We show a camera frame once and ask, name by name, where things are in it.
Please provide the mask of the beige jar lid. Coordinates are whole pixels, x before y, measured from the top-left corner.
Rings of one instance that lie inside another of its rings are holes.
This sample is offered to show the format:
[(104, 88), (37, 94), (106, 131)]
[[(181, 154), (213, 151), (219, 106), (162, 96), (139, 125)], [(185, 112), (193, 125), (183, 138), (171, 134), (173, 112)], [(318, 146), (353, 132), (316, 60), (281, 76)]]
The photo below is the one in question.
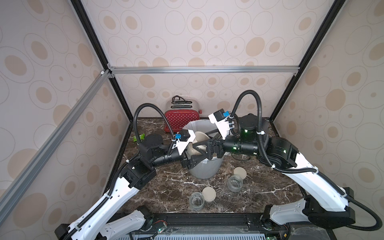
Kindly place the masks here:
[(202, 190), (202, 195), (204, 197), (205, 202), (212, 203), (216, 198), (216, 191), (212, 187), (205, 187)]
[(234, 169), (234, 175), (238, 175), (242, 180), (247, 177), (247, 171), (242, 167), (236, 167)]

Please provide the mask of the glass jar with rice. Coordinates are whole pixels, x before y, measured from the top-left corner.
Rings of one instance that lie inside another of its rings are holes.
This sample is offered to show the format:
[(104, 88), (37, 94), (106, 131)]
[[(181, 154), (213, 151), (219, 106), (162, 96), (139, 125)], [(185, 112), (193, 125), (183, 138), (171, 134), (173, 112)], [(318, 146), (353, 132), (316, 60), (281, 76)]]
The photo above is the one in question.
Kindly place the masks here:
[(237, 193), (243, 187), (243, 179), (239, 175), (232, 175), (228, 179), (227, 186), (231, 192)]

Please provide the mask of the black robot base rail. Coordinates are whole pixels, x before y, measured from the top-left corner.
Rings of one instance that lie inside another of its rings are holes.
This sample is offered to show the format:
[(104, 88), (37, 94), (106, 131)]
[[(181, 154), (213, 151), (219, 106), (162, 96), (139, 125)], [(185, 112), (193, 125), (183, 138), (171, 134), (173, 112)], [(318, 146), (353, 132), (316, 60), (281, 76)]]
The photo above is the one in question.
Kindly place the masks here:
[(144, 229), (129, 240), (287, 240), (291, 225), (278, 225), (262, 213), (164, 213), (150, 214)]

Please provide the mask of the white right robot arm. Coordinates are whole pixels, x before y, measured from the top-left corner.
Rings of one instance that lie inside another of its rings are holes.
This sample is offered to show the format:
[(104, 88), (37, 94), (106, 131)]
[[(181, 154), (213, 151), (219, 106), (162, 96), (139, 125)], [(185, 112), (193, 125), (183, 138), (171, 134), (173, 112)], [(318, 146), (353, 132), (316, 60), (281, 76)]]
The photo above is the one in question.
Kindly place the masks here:
[(263, 213), (264, 222), (284, 225), (292, 222), (310, 222), (324, 229), (352, 227), (355, 211), (349, 207), (353, 191), (341, 188), (311, 165), (293, 144), (283, 138), (269, 138), (260, 117), (248, 114), (237, 119), (238, 133), (231, 134), (232, 118), (228, 113), (210, 115), (217, 127), (217, 135), (193, 143), (198, 154), (191, 156), (197, 163), (226, 153), (255, 156), (267, 167), (294, 180), (307, 196), (292, 204), (268, 205)]

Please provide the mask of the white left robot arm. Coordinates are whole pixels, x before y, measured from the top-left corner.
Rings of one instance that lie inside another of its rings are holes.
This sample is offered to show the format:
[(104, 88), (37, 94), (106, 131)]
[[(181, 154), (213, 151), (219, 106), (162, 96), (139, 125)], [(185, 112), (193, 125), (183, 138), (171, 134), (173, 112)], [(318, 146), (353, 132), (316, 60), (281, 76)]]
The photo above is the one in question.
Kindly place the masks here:
[(186, 149), (195, 139), (194, 131), (181, 130), (174, 135), (170, 145), (165, 145), (158, 134), (138, 140), (138, 152), (120, 167), (110, 189), (77, 220), (58, 226), (56, 237), (59, 240), (113, 240), (144, 225), (151, 226), (151, 214), (146, 208), (114, 222), (110, 219), (157, 175), (156, 167), (173, 162), (194, 167), (197, 157), (188, 158)]

